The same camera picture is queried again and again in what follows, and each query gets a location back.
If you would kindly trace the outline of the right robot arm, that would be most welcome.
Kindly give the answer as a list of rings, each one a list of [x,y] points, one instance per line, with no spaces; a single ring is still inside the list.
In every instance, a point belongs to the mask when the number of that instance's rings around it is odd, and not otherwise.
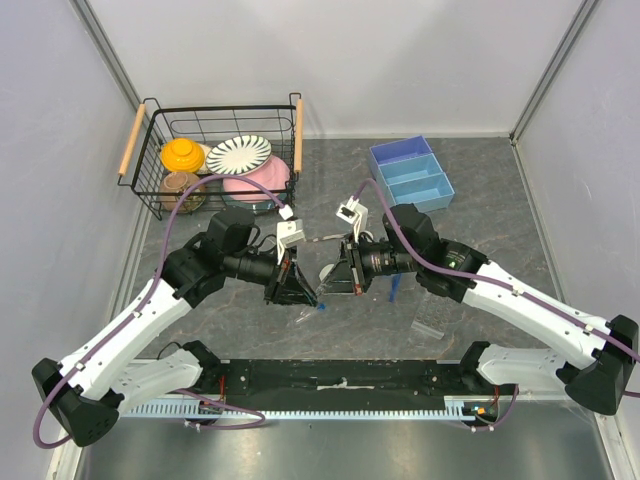
[[[465,391],[514,384],[563,391],[599,414],[617,412],[639,361],[634,320],[587,314],[518,281],[477,250],[441,238],[430,217],[412,204],[384,215],[387,236],[380,241],[362,229],[367,214],[355,199],[337,209],[352,231],[337,262],[322,274],[326,293],[362,295],[376,277],[412,273],[430,294],[492,314],[545,345],[518,349],[474,342],[457,371]]]

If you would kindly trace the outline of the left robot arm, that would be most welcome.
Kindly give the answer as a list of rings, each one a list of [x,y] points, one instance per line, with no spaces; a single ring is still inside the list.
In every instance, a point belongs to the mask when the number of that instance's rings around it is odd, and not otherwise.
[[[296,245],[305,239],[302,222],[288,207],[281,215],[272,251],[254,246],[260,230],[253,215],[228,207],[181,248],[164,252],[155,276],[99,334],[60,361],[44,358],[34,366],[41,410],[56,418],[69,440],[85,447],[106,435],[122,414],[151,399],[220,387],[226,368],[200,341],[140,368],[129,364],[228,278],[263,286],[268,304],[316,306],[297,265]]]

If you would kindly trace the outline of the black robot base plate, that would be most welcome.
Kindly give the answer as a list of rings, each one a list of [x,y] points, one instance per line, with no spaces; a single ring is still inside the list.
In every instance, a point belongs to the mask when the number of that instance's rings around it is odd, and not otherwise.
[[[495,387],[457,362],[240,360],[222,362],[188,388],[251,410],[438,408],[446,396],[491,397]]]

